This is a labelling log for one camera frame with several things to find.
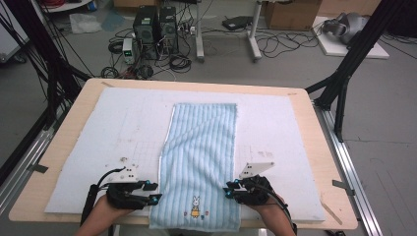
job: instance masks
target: computer tower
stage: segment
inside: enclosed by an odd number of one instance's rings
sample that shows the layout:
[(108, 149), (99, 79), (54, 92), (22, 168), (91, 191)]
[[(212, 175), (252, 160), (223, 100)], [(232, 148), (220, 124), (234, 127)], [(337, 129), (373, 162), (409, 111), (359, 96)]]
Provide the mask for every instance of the computer tower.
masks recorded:
[(179, 49), (175, 7), (160, 8), (159, 23), (163, 38), (163, 53), (177, 54)]
[(162, 51), (160, 24), (156, 6), (140, 6), (133, 22), (133, 30), (141, 57), (158, 59)]

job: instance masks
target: black pole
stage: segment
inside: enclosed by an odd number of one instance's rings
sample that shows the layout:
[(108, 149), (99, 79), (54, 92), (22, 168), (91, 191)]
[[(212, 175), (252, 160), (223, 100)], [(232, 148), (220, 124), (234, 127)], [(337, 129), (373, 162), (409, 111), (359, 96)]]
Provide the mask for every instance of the black pole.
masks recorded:
[(323, 110), (330, 110), (331, 104), (338, 97), (334, 131), (340, 142), (343, 142), (341, 131), (349, 80), (407, 1), (382, 0), (334, 74), (306, 88), (308, 93), (325, 88), (320, 97), (315, 99), (315, 104)]

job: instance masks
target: light blue towel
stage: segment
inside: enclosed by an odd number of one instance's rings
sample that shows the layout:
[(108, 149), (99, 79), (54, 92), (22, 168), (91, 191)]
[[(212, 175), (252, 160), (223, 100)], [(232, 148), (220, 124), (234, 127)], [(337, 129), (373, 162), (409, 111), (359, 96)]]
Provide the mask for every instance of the light blue towel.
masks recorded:
[(240, 207), (224, 197), (233, 178), (236, 104), (174, 106), (159, 167), (160, 203), (150, 228), (237, 231)]

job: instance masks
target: cartoon character embroidery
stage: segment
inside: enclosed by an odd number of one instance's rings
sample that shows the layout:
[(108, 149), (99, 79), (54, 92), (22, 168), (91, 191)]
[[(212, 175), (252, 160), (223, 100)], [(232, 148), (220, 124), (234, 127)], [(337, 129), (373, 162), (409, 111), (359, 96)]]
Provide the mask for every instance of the cartoon character embroidery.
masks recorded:
[(200, 216), (200, 197), (193, 196), (193, 208), (191, 209), (191, 216), (198, 218)]

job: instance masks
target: wooden table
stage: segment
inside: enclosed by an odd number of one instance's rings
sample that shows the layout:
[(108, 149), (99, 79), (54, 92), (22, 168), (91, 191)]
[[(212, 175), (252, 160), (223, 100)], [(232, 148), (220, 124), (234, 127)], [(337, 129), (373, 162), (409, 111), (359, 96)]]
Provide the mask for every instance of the wooden table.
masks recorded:
[[(340, 181), (340, 177), (310, 97), (303, 89), (105, 79), (90, 79), (86, 83), (39, 163), (49, 167), (49, 169), (44, 174), (39, 172), (32, 173), (27, 185), (10, 211), (9, 217), (11, 220), (80, 222), (81, 216), (79, 214), (45, 213), (44, 209), (55, 188), (61, 168), (77, 142), (77, 138), (89, 119), (101, 92), (109, 87), (288, 96), (300, 127), (305, 151), (309, 158), (316, 187), (326, 214), (326, 221), (314, 224), (298, 223), (299, 228), (343, 230), (357, 227), (357, 219), (345, 191), (332, 185), (332, 180)], [(149, 224), (149, 219), (147, 217), (128, 215), (120, 218), (118, 223)], [(264, 227), (264, 225), (258, 220), (242, 220), (242, 227)]]

